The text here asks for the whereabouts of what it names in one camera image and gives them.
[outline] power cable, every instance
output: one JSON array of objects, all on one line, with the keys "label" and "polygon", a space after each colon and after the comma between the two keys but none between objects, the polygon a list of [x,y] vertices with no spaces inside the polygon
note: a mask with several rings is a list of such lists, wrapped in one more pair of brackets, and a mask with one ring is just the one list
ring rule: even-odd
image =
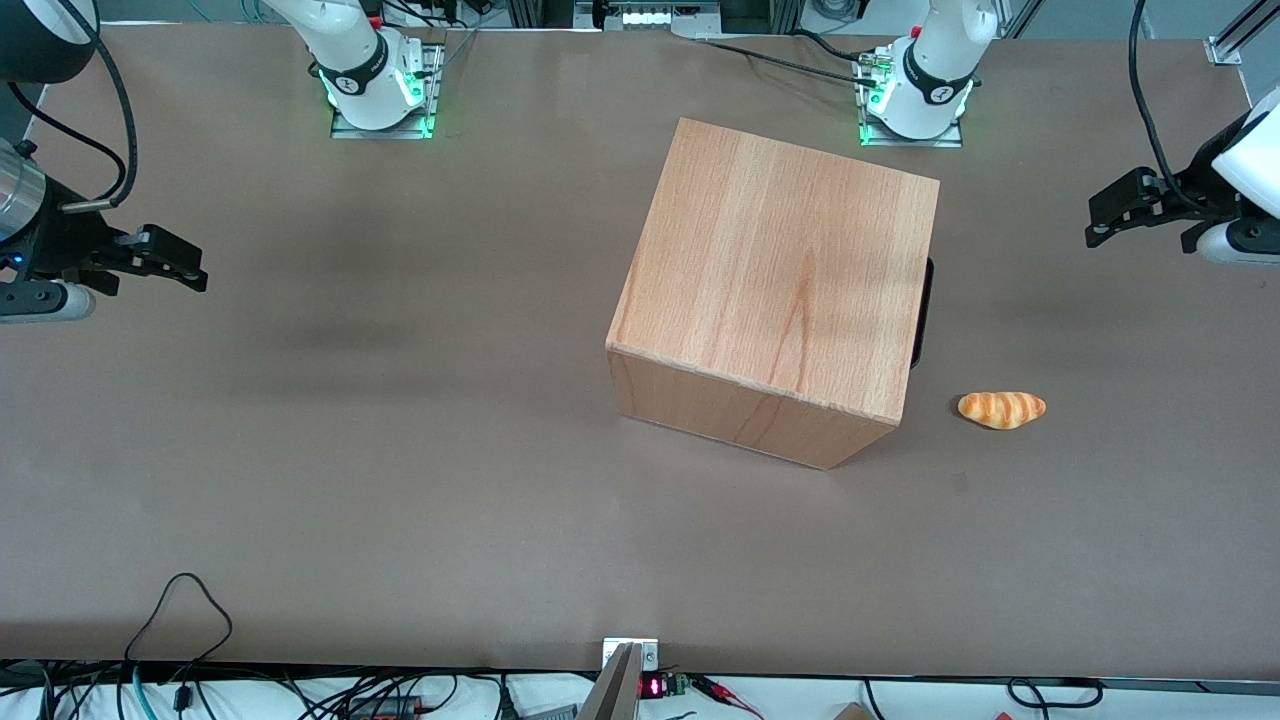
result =
[{"label": "power cable", "polygon": [[1156,164],[1160,167],[1160,174],[1165,184],[1192,210],[1208,213],[1208,208],[1196,202],[1183,192],[1183,186],[1178,182],[1178,177],[1169,169],[1169,159],[1165,158],[1165,149],[1161,146],[1160,136],[1156,133],[1156,120],[1151,117],[1151,109],[1147,108],[1147,97],[1142,92],[1142,82],[1138,79],[1138,29],[1142,26],[1142,13],[1146,8],[1147,0],[1138,0],[1133,6],[1133,22],[1129,23],[1129,87],[1133,90],[1133,100],[1138,105],[1138,114],[1142,115],[1142,124],[1147,129],[1147,140],[1151,142],[1151,151],[1156,155]]},{"label": "power cable", "polygon": [[133,122],[133,106],[129,105],[129,94],[124,90],[124,79],[120,78],[120,68],[115,65],[115,60],[111,58],[111,51],[102,44],[102,37],[99,36],[97,29],[95,29],[93,26],[84,19],[84,15],[81,14],[72,0],[58,0],[58,4],[67,10],[67,14],[76,20],[76,24],[78,24],[81,31],[83,31],[88,37],[90,44],[93,45],[93,50],[96,50],[99,56],[102,58],[102,64],[106,65],[106,73],[111,76],[111,85],[115,86],[115,96],[120,102],[120,113],[124,115],[124,136],[125,142],[128,143],[129,158],[125,168],[124,182],[120,183],[120,190],[115,196],[90,202],[72,202],[64,205],[61,211],[88,213],[102,210],[102,202],[106,202],[109,208],[119,208],[120,202],[124,202],[124,199],[133,191],[133,183],[138,178],[138,129]]}]

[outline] box lid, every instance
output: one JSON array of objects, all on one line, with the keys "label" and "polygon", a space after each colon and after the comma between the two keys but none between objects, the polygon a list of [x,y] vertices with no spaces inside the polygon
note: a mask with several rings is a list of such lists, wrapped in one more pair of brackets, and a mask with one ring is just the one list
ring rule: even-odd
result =
[{"label": "box lid", "polygon": [[607,345],[897,424],[937,195],[682,119]]}]

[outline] black handle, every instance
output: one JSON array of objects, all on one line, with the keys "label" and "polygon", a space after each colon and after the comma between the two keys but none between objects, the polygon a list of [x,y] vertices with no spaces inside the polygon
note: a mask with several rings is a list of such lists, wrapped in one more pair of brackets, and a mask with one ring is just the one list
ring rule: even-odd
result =
[{"label": "black handle", "polygon": [[920,318],[915,322],[915,345],[911,347],[911,366],[920,361],[924,347],[924,320],[929,319],[929,293],[933,292],[933,258],[924,261],[924,290],[920,291]]}]

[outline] red wire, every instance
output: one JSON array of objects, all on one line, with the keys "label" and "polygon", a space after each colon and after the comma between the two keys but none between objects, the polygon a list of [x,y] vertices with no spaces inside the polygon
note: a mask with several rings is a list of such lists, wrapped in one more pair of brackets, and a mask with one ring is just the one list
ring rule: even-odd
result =
[{"label": "red wire", "polygon": [[742,702],[742,701],[737,701],[737,705],[735,705],[733,707],[736,707],[736,708],[739,708],[739,710],[745,710],[745,711],[750,712],[751,715],[755,715],[755,716],[756,716],[756,717],[759,717],[760,720],[764,720],[764,716],[763,716],[763,715],[760,715],[760,711],[759,711],[759,710],[756,710],[756,708],[751,707],[750,705],[748,705],[748,703],[745,703],[745,702]]},{"label": "red wire", "polygon": [[721,700],[727,701],[731,707],[736,707],[739,710],[745,710],[745,711],[750,712],[751,715],[755,715],[760,720],[764,720],[764,715],[760,715],[759,710],[756,710],[756,708],[751,707],[750,705],[748,705],[746,702],[744,702],[742,698],[740,698],[736,694],[733,694],[733,691],[726,688],[724,685],[721,685],[719,683],[717,683],[712,689],[716,692],[717,696],[721,697]]}]

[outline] box side panel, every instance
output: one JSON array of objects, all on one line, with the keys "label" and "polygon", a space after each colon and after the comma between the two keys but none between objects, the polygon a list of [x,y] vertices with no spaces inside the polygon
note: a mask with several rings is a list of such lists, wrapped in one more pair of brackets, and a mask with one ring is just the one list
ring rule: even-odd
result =
[{"label": "box side panel", "polygon": [[892,425],[609,350],[623,415],[831,469]]}]

